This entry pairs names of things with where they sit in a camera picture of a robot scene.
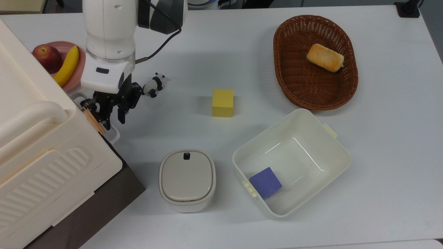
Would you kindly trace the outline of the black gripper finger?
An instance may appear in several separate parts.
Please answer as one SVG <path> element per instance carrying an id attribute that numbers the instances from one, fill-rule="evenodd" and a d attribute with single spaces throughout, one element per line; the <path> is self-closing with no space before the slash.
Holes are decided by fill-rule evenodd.
<path id="1" fill-rule="evenodd" d="M 128 102 L 123 100 L 120 101 L 118 106 L 118 120 L 120 123 L 125 124 L 126 123 L 126 114 L 129 112 L 130 109 L 134 109 L 143 93 L 143 89 L 139 84 L 132 84 L 133 85 L 133 96 L 135 97 L 133 105 L 128 105 Z"/>
<path id="2" fill-rule="evenodd" d="M 104 129 L 111 129 L 110 116 L 112 113 L 113 105 L 109 105 L 108 98 L 93 97 L 88 98 L 80 102 L 81 107 L 89 110 L 94 119 L 101 123 Z"/>

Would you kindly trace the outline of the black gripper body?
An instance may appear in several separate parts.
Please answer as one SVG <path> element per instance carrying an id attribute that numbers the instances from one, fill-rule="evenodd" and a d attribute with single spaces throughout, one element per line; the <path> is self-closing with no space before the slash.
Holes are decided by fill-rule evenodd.
<path id="1" fill-rule="evenodd" d="M 128 102 L 128 105 L 133 105 L 135 97 L 133 96 L 134 91 L 132 85 L 133 83 L 132 74 L 128 75 L 128 77 L 124 81 L 121 81 L 120 83 L 122 84 L 117 94 L 109 94 L 109 93 L 95 91 L 93 94 L 93 99 L 97 103 L 101 103 L 103 102 L 103 100 L 105 101 L 117 100 L 118 103 L 120 101 L 125 100 Z"/>

